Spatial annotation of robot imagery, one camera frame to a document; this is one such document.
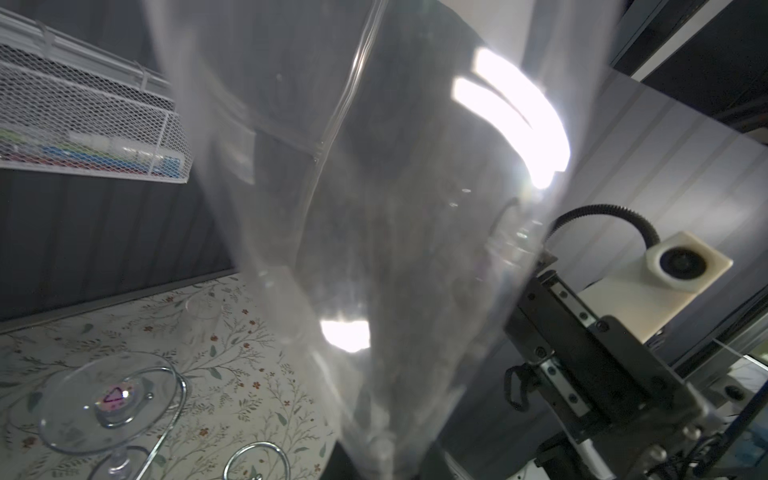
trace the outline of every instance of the cable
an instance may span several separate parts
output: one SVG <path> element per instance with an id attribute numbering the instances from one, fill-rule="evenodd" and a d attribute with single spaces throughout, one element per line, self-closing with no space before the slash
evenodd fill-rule
<path id="1" fill-rule="evenodd" d="M 646 220 L 645 217 L 637 212 L 633 212 L 628 208 L 610 204 L 584 205 L 583 207 L 574 208 L 573 210 L 562 214 L 552 224 L 552 228 L 549 230 L 549 234 L 545 238 L 545 241 L 548 240 L 554 232 L 558 231 L 558 229 L 566 223 L 570 222 L 571 220 L 576 220 L 577 218 L 586 217 L 588 215 L 610 215 L 612 217 L 626 220 L 627 222 L 631 223 L 633 227 L 637 228 L 637 231 L 639 231 L 640 235 L 643 236 L 646 248 L 651 248 L 653 245 L 657 245 L 660 242 L 659 234 L 657 233 L 654 226 L 648 220 Z"/>

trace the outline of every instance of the camera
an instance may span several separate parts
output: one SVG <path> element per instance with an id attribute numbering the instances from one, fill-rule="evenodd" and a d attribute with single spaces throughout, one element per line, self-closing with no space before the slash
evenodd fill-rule
<path id="1" fill-rule="evenodd" d="M 591 284 L 579 297 L 598 316 L 619 319 L 645 343 L 731 265 L 730 258 L 692 233 L 679 232 Z"/>

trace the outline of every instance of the black frame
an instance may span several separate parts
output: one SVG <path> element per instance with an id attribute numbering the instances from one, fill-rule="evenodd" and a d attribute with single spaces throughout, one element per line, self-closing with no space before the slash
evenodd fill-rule
<path id="1" fill-rule="evenodd" d="M 730 424 L 722 439 L 709 451 L 707 457 L 694 468 L 697 477 L 744 477 L 752 475 L 756 470 L 768 468 L 768 452 L 758 461 L 757 465 L 746 468 L 718 468 L 717 463 L 723 458 L 733 443 L 746 431 L 755 417 L 768 406 L 768 382 L 752 398 L 741 414 Z"/>

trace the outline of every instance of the glass stem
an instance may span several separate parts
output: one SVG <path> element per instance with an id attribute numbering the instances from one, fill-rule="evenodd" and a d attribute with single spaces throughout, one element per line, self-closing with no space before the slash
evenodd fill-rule
<path id="1" fill-rule="evenodd" d="M 125 480 L 131 476 L 131 460 L 128 458 L 128 449 L 118 447 L 109 456 L 110 480 Z"/>

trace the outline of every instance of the black metal bracket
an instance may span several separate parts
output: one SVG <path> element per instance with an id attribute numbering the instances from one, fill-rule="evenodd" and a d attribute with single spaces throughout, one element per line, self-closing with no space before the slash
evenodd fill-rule
<path id="1" fill-rule="evenodd" d="M 512 376 L 517 375 L 520 379 L 520 402 L 512 399 Z M 530 407 L 528 394 L 536 390 L 541 383 L 536 376 L 533 368 L 527 363 L 513 366 L 504 372 L 504 398 L 513 409 L 518 412 L 527 412 Z"/>

